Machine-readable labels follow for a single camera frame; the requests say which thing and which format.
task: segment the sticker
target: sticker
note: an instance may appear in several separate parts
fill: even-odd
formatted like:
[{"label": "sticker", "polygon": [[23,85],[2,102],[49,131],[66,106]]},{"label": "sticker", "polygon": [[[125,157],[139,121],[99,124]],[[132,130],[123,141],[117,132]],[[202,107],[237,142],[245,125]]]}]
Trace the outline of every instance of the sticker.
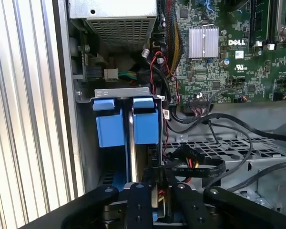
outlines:
[{"label": "sticker", "polygon": [[159,94],[158,94],[157,97],[158,97],[159,99],[161,99],[162,102],[165,100],[165,96],[162,96],[162,95],[159,95]]},{"label": "sticker", "polygon": [[169,120],[169,119],[170,119],[170,111],[169,111],[169,110],[162,109],[162,112],[163,112],[164,118],[165,118],[166,120]]},{"label": "sticker", "polygon": [[244,51],[235,51],[235,59],[243,59]]}]

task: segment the silver heatsink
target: silver heatsink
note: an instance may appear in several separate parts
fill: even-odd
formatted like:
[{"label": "silver heatsink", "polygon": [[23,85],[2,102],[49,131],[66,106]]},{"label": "silver heatsink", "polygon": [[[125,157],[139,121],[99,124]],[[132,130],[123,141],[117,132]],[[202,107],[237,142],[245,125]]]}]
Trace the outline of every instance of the silver heatsink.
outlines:
[{"label": "silver heatsink", "polygon": [[142,49],[157,17],[157,0],[70,0],[70,18],[84,19],[112,52]]},{"label": "silver heatsink", "polygon": [[217,26],[199,26],[189,29],[188,58],[218,57],[219,29]]}]

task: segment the blue plastic tab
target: blue plastic tab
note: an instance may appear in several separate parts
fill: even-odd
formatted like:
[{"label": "blue plastic tab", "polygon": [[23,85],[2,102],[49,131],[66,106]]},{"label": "blue plastic tab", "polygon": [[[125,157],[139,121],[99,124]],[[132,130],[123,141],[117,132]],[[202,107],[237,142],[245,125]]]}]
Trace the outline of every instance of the blue plastic tab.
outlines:
[{"label": "blue plastic tab", "polygon": [[140,144],[157,144],[159,142],[159,116],[155,113],[134,114],[134,140]]},{"label": "blue plastic tab", "polygon": [[134,98],[133,99],[133,108],[154,108],[153,98]]},{"label": "blue plastic tab", "polygon": [[95,100],[92,108],[94,111],[113,110],[114,109],[114,100],[113,99]]},{"label": "blue plastic tab", "polygon": [[125,145],[122,109],[120,114],[96,117],[100,147]]}]

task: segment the dell logo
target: dell logo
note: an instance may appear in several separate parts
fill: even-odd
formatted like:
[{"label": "dell logo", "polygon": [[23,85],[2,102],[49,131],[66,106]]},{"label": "dell logo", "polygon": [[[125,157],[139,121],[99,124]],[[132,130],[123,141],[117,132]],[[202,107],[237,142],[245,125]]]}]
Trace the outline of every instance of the dell logo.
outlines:
[{"label": "dell logo", "polygon": [[229,40],[229,45],[246,45],[244,40]]}]

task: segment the ribbed metal panel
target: ribbed metal panel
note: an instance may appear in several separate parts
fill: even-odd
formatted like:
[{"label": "ribbed metal panel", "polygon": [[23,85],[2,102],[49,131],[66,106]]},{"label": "ribbed metal panel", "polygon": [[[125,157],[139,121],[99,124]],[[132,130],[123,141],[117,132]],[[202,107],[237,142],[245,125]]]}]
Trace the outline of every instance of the ribbed metal panel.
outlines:
[{"label": "ribbed metal panel", "polygon": [[201,26],[189,29],[188,58],[218,57],[219,31],[215,26]]},{"label": "ribbed metal panel", "polygon": [[0,228],[74,199],[50,0],[0,0]]}]

